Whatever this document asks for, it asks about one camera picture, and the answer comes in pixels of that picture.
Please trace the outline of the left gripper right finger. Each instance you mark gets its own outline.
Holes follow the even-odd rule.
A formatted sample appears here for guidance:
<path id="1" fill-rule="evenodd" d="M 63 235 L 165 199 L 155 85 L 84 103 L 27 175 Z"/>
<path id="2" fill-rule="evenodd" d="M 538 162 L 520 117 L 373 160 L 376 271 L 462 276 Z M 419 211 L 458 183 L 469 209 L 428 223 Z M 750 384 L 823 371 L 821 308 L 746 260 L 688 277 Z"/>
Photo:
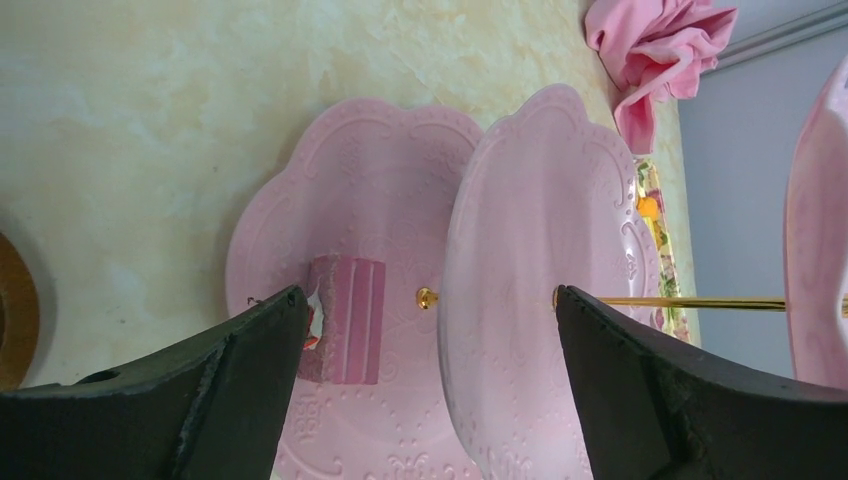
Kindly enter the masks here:
<path id="1" fill-rule="evenodd" d="M 556 318 L 597 479 L 843 479 L 847 394 L 758 371 L 573 286 Z"/>

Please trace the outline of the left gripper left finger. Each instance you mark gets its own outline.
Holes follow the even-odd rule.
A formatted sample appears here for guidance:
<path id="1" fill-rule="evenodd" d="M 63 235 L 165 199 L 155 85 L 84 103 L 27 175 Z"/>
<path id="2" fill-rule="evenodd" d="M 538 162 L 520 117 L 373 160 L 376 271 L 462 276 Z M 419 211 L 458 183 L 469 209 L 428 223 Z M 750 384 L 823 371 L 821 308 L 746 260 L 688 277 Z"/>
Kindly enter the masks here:
<path id="1" fill-rule="evenodd" d="M 5 479 L 267 479 L 308 304 L 291 286 L 72 385 L 1 396 Z"/>

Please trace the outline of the floral serving tray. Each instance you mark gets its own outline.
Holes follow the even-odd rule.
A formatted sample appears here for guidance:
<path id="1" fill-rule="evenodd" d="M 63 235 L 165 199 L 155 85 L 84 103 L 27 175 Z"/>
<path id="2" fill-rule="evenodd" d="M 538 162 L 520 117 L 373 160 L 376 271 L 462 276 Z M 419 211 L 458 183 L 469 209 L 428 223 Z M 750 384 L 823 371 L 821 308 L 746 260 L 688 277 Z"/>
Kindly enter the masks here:
<path id="1" fill-rule="evenodd" d="M 654 197 L 661 209 L 661 218 L 657 222 L 647 222 L 642 217 L 654 238 L 659 256 L 659 296 L 681 297 L 671 236 L 666 225 L 666 209 L 657 168 L 648 158 L 637 159 L 635 165 L 637 174 L 637 202 L 640 197 Z M 688 318 L 684 309 L 679 307 L 656 307 L 653 314 L 653 323 L 662 332 L 678 340 L 692 344 Z"/>

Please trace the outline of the pink macaron roll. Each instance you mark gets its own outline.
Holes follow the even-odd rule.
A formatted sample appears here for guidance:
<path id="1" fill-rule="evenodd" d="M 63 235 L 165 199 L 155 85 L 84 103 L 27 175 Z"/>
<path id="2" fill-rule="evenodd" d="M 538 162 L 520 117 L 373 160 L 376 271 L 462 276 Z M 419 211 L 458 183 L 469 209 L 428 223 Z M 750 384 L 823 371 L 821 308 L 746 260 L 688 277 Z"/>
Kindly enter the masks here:
<path id="1" fill-rule="evenodd" d="M 333 385 L 378 383 L 385 288 L 386 265 L 380 261 L 340 254 L 313 259 L 300 379 Z"/>

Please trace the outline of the pink three-tier cake stand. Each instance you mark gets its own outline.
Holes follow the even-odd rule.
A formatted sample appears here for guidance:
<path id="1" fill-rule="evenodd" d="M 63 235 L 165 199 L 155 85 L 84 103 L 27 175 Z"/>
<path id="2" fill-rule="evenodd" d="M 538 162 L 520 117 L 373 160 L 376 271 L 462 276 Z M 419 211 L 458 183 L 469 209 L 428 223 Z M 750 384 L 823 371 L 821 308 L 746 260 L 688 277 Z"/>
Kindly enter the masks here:
<path id="1" fill-rule="evenodd" d="M 573 286 L 660 331 L 659 256 L 635 161 L 555 84 L 482 131 L 442 106 L 374 98 L 318 116 L 241 214 L 229 313 L 280 289 L 307 296 L 314 258 L 386 265 L 378 383 L 297 375 L 280 479 L 597 479 L 556 318 Z M 780 300 L 793 380 L 847 394 L 847 67 L 799 138 L 784 207 Z"/>

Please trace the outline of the pink cloth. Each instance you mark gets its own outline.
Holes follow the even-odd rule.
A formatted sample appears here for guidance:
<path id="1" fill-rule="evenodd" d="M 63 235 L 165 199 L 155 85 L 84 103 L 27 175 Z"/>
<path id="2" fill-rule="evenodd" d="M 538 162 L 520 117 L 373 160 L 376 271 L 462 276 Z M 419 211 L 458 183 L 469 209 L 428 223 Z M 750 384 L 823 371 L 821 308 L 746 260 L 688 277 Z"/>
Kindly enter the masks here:
<path id="1" fill-rule="evenodd" d="M 622 93 L 618 131 L 637 156 L 653 152 L 654 104 L 691 99 L 730 42 L 738 10 L 710 1 L 595 1 L 585 20 L 587 45 Z"/>

